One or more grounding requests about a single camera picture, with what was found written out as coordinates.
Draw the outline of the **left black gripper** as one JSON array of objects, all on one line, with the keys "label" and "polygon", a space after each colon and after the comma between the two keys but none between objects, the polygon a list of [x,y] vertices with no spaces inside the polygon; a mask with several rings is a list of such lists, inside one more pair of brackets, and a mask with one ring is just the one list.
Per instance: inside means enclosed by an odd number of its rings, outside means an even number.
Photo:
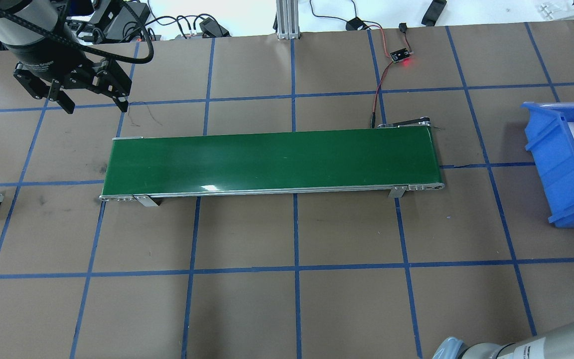
[{"label": "left black gripper", "polygon": [[22,35],[16,30],[12,36],[6,48],[18,58],[13,77],[32,98],[48,99],[73,114],[75,103],[61,86],[81,88],[107,96],[119,111],[128,111],[132,80],[116,60],[93,63],[84,52],[34,32]]}]

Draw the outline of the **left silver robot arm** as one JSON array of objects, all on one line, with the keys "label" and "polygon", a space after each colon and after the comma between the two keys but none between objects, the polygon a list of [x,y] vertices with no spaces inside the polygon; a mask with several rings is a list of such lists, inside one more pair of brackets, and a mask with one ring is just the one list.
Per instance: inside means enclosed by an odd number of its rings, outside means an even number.
[{"label": "left silver robot arm", "polygon": [[112,99],[121,112],[129,107],[132,82],[118,64],[124,58],[96,50],[88,54],[68,19],[93,14],[95,0],[0,0],[0,44],[18,62],[14,79],[32,98],[46,99],[72,114],[75,102],[68,89],[85,89]]}]

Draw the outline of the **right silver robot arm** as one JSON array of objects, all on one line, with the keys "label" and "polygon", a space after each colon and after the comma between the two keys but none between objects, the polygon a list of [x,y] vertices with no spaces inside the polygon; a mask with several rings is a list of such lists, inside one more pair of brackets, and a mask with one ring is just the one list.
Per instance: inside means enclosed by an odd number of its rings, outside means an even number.
[{"label": "right silver robot arm", "polygon": [[574,322],[526,340],[497,345],[468,346],[448,337],[433,354],[434,359],[574,359]]}]

